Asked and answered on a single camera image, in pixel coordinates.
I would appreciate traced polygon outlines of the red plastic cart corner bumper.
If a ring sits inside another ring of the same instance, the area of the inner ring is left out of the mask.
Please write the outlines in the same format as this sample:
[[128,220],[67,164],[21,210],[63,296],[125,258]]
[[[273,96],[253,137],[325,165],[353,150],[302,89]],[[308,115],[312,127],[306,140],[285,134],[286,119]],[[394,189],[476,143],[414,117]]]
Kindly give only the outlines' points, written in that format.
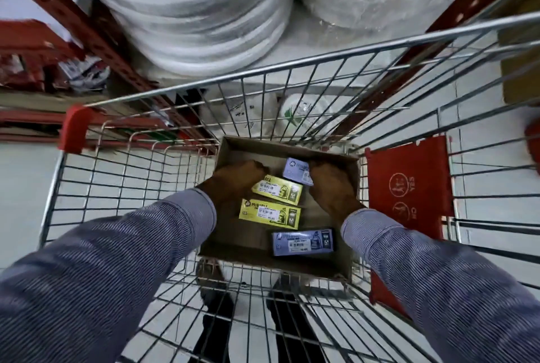
[[64,153],[81,154],[86,147],[86,132],[97,116],[98,113],[91,107],[71,106],[65,113],[58,149]]

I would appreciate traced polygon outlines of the large purple packet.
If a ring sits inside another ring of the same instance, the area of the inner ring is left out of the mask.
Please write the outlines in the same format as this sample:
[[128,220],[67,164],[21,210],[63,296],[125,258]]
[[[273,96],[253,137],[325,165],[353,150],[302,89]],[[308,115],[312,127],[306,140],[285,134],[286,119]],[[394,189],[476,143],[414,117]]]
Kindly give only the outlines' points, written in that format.
[[271,237],[276,257],[320,255],[335,250],[334,234],[330,229],[273,232]]

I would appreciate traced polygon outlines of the red round object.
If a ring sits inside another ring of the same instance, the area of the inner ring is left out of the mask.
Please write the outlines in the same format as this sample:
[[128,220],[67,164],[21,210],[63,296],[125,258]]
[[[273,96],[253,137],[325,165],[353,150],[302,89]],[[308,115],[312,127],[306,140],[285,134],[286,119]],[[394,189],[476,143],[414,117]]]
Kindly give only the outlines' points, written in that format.
[[527,149],[536,172],[540,176],[540,116],[531,121],[524,129]]

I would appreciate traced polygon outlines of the brown cardboard box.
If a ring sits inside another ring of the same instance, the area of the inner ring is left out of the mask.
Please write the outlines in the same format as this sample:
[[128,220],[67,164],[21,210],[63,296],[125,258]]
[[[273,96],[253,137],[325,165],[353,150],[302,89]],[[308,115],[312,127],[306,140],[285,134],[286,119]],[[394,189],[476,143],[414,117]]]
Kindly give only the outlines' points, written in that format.
[[[267,142],[233,136],[223,137],[215,157],[215,170],[235,162],[256,160],[269,168],[271,175],[278,175],[285,167],[287,158],[301,161],[328,162],[344,170],[354,187],[359,185],[358,160],[353,156],[321,152],[284,143]],[[309,192],[302,192],[302,209],[298,230],[244,221],[238,218],[242,200],[263,200],[253,192],[235,203],[223,205],[217,211],[217,223],[210,237],[200,246],[200,255],[222,261],[260,266],[267,269],[305,274],[313,278],[352,282],[353,250],[344,243],[339,229],[330,216],[316,203]],[[263,201],[281,203],[271,198]],[[334,234],[334,252],[308,256],[273,255],[273,232],[298,232],[304,230],[330,229]]]

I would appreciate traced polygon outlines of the yellow packet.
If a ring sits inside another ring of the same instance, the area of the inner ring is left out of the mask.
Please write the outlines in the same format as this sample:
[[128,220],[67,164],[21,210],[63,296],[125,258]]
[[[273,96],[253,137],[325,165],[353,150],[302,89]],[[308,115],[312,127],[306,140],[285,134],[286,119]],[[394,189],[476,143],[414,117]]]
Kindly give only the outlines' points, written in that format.
[[299,204],[302,190],[303,186],[299,183],[269,174],[252,188],[255,194],[289,205]]
[[281,203],[243,199],[238,218],[271,227],[298,230],[302,209]]

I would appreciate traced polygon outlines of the person's right forearm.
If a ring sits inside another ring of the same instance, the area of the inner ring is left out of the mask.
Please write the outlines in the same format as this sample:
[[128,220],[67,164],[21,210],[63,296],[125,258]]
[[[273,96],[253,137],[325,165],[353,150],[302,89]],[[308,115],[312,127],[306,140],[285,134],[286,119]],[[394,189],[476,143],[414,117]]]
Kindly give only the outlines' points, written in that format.
[[444,363],[540,363],[540,301],[476,251],[374,209],[350,214],[341,235]]

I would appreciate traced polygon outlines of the red metal shelf rack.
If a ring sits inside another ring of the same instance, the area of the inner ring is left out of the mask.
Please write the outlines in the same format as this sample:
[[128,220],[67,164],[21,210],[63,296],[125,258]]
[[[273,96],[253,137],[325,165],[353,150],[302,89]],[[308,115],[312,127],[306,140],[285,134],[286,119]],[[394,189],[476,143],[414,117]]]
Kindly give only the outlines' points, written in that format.
[[[179,91],[172,89],[207,79],[217,79],[252,71],[260,67],[283,66],[288,62],[305,63],[314,57],[335,57],[344,52],[362,52],[373,45],[389,45],[393,48],[401,39],[418,38],[425,34],[447,32],[466,27],[488,18],[501,18],[500,12],[510,0],[454,0],[452,4],[424,31],[405,36],[383,31],[350,30],[329,25],[315,17],[301,0],[293,0],[289,24],[278,43],[264,57],[238,71],[207,78],[193,78],[166,71],[155,66],[131,45],[109,8],[99,0],[30,0],[54,21],[69,32],[71,41],[86,52],[99,57],[110,67],[111,74],[106,88],[101,92],[88,93],[37,93],[15,91],[25,100],[43,95],[46,98],[64,97],[69,105],[57,113],[63,118],[73,105],[89,106],[97,102],[111,101],[126,96],[139,96],[147,92],[164,90],[164,95],[152,96],[149,106],[137,101],[122,101],[121,113],[156,111],[157,108],[173,107],[180,101]],[[40,141],[57,141],[56,137],[38,136]]]

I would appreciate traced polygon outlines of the person's left forearm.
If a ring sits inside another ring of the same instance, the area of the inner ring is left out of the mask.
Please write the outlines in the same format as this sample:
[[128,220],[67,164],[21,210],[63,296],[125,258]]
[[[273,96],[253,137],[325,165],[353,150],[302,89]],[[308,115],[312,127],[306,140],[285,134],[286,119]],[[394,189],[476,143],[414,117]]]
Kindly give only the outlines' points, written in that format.
[[0,273],[0,363],[115,363],[217,213],[201,188],[94,219]]

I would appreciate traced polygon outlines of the person's left leg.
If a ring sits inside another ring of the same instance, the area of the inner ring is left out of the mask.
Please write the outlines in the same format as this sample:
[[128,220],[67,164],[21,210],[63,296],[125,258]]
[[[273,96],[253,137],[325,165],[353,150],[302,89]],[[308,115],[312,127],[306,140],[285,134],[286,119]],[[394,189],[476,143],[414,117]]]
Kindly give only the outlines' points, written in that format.
[[200,297],[207,313],[203,316],[203,330],[188,363],[230,363],[230,337],[234,301],[216,259],[202,257],[196,268]]

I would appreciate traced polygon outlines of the person's leg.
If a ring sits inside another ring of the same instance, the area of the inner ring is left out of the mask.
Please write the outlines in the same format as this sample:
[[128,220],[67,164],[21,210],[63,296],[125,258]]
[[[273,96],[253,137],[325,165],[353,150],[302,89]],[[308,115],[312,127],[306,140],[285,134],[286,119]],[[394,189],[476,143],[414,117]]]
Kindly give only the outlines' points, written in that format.
[[196,268],[200,297],[207,313],[203,316],[203,330],[188,363],[230,363],[230,337],[234,301],[216,259],[202,257]]
[[267,294],[266,307],[274,322],[279,363],[326,363],[306,313],[296,302],[303,282],[281,273]]

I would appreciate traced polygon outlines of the yellow cardboard carton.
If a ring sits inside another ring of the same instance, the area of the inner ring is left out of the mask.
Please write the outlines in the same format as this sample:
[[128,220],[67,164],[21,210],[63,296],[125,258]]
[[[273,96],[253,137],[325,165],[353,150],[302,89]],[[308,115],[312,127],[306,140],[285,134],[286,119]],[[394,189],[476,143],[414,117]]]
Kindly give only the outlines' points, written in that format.
[[[540,12],[540,0],[510,0],[500,16],[509,17]],[[538,44],[528,49],[516,50],[501,61],[503,76],[512,75],[503,82],[503,100],[507,105],[540,97],[540,20],[505,28],[497,34],[502,46]]]

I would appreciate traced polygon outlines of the white bag with green print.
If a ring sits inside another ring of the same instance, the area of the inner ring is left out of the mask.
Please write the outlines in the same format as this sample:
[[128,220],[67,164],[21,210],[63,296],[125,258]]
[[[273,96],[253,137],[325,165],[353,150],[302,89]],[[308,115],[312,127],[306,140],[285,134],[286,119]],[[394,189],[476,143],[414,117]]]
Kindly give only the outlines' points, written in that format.
[[275,134],[284,140],[297,140],[316,129],[316,134],[325,134],[345,118],[341,109],[350,100],[349,96],[291,94],[281,104]]

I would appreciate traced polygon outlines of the person's right hand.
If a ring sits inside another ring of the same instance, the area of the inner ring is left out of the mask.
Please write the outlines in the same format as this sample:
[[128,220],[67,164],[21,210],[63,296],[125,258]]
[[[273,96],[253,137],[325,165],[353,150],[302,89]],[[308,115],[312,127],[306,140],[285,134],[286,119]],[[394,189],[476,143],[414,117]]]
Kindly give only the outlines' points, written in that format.
[[349,215],[366,207],[358,200],[347,173],[332,165],[334,166],[332,186],[312,198],[330,216],[334,224],[341,227]]

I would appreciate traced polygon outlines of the small purple packet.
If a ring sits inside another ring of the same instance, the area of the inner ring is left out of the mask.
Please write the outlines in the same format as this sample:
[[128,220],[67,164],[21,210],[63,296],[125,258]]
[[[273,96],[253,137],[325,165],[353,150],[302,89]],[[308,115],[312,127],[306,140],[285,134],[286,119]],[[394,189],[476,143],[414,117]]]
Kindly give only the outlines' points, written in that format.
[[299,159],[287,158],[282,176],[283,178],[298,184],[309,187],[313,186],[313,180],[309,172],[309,163]]

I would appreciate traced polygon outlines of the person's left hand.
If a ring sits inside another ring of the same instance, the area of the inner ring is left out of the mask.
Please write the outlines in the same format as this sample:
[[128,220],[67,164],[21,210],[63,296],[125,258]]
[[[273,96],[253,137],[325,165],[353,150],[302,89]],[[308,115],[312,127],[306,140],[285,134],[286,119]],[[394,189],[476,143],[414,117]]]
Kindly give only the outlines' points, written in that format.
[[206,194],[216,211],[223,205],[235,203],[252,192],[253,186],[245,186],[241,181],[243,162],[245,161],[216,169],[210,178],[197,185],[196,189]]

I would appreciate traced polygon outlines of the red cart child seat flap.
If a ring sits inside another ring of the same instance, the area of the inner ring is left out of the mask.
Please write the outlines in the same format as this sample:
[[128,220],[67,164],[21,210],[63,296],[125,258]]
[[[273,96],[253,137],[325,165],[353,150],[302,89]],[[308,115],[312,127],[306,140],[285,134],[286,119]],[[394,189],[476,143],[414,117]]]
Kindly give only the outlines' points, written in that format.
[[446,136],[380,151],[367,148],[365,156],[369,207],[443,240],[443,218],[455,216]]

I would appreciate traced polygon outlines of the white plastic bag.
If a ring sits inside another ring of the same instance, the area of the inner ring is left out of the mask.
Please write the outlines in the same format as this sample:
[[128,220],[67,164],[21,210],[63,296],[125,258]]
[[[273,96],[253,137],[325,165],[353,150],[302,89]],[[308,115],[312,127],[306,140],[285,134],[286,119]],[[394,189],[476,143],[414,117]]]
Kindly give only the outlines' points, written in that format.
[[273,93],[248,95],[247,90],[213,87],[199,107],[201,124],[217,139],[223,136],[264,139],[270,137],[278,117]]

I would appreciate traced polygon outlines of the person's right leg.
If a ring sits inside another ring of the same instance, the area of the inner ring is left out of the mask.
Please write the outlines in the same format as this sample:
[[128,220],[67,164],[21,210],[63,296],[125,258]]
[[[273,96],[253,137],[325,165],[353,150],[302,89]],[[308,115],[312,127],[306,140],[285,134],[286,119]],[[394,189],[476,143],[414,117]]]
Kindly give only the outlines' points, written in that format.
[[274,322],[279,363],[326,363],[306,313],[296,302],[303,282],[281,273],[267,294],[266,307]]

